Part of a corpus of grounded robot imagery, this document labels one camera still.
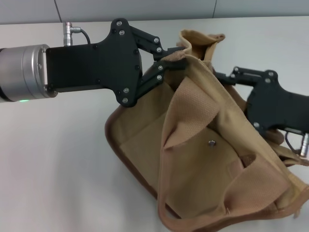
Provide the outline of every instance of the screw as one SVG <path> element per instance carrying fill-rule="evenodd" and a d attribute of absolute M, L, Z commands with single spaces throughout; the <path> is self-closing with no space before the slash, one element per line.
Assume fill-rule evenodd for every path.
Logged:
<path fill-rule="evenodd" d="M 214 141 L 214 140 L 210 140 L 210 141 L 208 141 L 208 145 L 209 145 L 209 146 L 211 146 L 211 147 L 216 146 L 216 144 L 217 144 L 217 142 L 216 142 L 216 141 Z"/>
<path fill-rule="evenodd" d="M 260 127 L 260 124 L 258 122 L 254 122 L 253 125 L 254 125 L 255 128 L 259 128 Z"/>

